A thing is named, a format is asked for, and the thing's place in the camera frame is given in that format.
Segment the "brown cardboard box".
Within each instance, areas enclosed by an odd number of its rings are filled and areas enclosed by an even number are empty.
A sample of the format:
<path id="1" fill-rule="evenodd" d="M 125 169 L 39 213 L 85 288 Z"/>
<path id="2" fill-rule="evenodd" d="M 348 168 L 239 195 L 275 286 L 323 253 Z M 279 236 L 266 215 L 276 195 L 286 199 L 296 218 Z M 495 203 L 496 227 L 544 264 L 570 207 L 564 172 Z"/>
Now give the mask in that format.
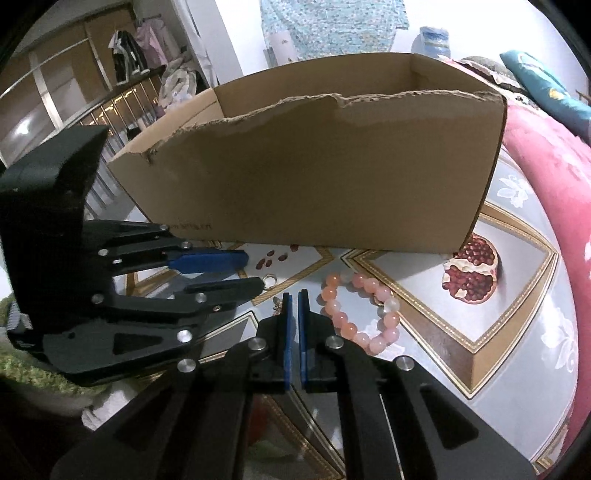
<path id="1" fill-rule="evenodd" d="M 446 62 L 334 56 L 199 93 L 109 169 L 187 239 L 450 254 L 475 227 L 506 114 Z"/>

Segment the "teal patterned pillow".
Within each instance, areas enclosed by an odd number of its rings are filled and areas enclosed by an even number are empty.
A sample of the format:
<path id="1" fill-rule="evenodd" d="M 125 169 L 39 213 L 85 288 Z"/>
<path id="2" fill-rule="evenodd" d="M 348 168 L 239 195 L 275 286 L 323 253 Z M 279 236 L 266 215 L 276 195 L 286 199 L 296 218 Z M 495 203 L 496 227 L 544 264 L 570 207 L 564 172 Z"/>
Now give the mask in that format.
<path id="1" fill-rule="evenodd" d="M 590 143 L 589 105 L 573 98 L 554 74 L 532 55 L 511 50 L 502 53 L 500 58 L 539 107 Z"/>

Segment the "blue water jug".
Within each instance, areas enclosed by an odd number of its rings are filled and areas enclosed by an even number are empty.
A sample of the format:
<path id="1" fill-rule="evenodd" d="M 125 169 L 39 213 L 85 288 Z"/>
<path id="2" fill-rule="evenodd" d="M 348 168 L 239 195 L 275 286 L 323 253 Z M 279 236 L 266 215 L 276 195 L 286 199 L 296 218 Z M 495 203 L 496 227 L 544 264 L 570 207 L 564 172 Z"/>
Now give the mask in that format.
<path id="1" fill-rule="evenodd" d="M 423 26 L 419 34 L 419 52 L 431 58 L 451 57 L 449 32 L 445 29 Z"/>

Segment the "white cylinder fan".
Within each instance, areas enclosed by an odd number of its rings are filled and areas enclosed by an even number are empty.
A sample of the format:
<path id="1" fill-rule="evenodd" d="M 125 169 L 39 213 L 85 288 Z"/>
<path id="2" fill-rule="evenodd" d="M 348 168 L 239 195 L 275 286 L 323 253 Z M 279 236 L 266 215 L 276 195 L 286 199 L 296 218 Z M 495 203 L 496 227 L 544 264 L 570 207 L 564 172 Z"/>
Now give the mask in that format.
<path id="1" fill-rule="evenodd" d="M 283 66 L 298 61 L 297 48 L 294 46 L 294 40 L 287 30 L 271 33 L 269 43 L 277 65 Z"/>

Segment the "pink floral quilt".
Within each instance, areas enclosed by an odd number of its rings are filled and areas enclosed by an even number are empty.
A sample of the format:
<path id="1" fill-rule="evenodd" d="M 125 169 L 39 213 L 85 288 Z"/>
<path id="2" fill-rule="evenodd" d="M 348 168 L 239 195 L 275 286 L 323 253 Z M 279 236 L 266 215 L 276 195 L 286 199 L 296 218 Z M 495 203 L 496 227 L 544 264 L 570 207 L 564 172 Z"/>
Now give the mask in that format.
<path id="1" fill-rule="evenodd" d="M 503 146 L 548 215 L 571 283 L 578 331 L 578 378 L 569 430 L 555 473 L 590 444 L 590 146 L 562 123 L 510 92 Z"/>

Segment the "metal stair railing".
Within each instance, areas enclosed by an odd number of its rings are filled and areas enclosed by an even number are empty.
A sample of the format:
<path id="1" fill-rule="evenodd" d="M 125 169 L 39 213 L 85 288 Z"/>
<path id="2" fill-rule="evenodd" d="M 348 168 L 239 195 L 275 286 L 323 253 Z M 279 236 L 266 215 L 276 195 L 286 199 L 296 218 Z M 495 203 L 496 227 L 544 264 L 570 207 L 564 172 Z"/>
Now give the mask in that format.
<path id="1" fill-rule="evenodd" d="M 67 128 L 104 126 L 107 140 L 84 206 L 88 219 L 98 217 L 122 197 L 107 163 L 161 114 L 162 73 L 144 70 L 117 83 L 87 34 L 56 51 L 44 43 L 10 59 L 1 73 L 1 169 Z"/>

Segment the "teal floral hanging cloth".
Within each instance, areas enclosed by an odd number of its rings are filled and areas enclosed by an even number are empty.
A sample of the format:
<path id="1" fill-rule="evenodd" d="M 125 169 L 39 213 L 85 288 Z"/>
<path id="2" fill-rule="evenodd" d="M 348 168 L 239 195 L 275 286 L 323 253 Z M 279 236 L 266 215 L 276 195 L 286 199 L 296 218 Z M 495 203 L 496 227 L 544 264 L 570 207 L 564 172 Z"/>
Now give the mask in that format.
<path id="1" fill-rule="evenodd" d="M 406 6 L 400 0 L 266 0 L 259 3 L 259 10 L 267 48 L 271 33 L 287 30 L 298 61 L 388 52 L 397 32 L 409 28 Z"/>

